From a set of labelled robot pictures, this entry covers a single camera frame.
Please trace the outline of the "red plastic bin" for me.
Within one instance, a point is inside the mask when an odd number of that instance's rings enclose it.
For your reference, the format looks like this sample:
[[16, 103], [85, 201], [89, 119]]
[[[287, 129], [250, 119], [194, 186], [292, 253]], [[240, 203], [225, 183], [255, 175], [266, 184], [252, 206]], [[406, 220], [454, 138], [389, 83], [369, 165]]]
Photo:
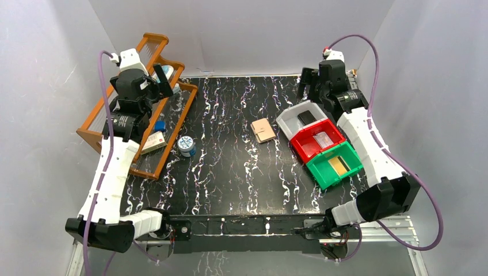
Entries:
[[300, 130], [291, 139], [291, 146], [300, 160], [306, 164], [316, 155], [345, 141], [346, 138], [333, 122], [325, 119]]

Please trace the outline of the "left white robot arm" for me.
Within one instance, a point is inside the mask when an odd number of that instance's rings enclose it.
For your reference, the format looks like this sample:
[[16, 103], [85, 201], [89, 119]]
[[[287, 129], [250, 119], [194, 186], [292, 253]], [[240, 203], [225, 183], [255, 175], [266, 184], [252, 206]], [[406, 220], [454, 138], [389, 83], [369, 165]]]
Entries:
[[155, 208], [121, 216], [120, 205], [129, 170], [150, 128], [153, 105], [173, 91], [160, 64], [150, 75], [136, 49], [109, 55], [120, 72], [110, 79], [117, 96], [104, 95], [106, 123], [102, 131], [101, 153], [84, 205], [77, 217], [68, 218], [65, 230], [86, 246], [124, 253], [133, 241], [148, 233], [157, 239], [172, 230], [164, 212]]

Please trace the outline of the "white plastic bin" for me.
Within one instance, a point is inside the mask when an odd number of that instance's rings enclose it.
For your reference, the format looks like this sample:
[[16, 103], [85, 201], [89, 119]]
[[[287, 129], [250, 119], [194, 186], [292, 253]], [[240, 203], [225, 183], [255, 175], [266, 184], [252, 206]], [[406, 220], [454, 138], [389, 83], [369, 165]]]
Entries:
[[286, 138], [291, 141], [302, 129], [326, 119], [328, 117], [321, 107], [317, 103], [307, 100], [282, 111], [277, 116], [276, 123]]

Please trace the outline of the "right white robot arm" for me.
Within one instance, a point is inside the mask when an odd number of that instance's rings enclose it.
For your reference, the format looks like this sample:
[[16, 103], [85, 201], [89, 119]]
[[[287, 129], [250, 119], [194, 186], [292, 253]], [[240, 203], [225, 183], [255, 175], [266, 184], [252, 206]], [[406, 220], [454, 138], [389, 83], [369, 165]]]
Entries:
[[356, 199], [328, 208], [323, 221], [305, 225], [301, 235], [315, 232], [338, 238], [355, 224], [407, 212], [420, 189], [414, 177], [384, 153], [387, 146], [375, 134], [368, 101], [351, 87], [349, 77], [343, 53], [330, 48], [323, 50], [317, 69], [302, 70], [299, 92], [309, 87], [308, 99], [322, 104], [348, 138], [317, 154], [306, 166], [322, 189], [360, 170], [365, 172], [368, 188]]

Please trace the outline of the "green plastic bin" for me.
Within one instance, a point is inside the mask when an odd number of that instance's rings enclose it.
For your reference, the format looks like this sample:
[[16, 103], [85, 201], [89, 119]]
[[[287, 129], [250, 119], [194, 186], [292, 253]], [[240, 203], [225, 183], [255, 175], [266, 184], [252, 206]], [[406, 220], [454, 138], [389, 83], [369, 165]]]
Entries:
[[364, 167], [349, 142], [343, 142], [317, 154], [306, 163], [306, 166], [321, 190], [356, 175]]

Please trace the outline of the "beige leather card holder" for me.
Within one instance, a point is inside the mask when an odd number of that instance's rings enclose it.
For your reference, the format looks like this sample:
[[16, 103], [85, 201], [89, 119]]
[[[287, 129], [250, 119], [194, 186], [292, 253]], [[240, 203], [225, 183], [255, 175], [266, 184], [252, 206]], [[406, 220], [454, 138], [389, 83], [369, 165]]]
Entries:
[[253, 121], [251, 123], [251, 129], [259, 143], [264, 143], [276, 138], [276, 134], [267, 118]]

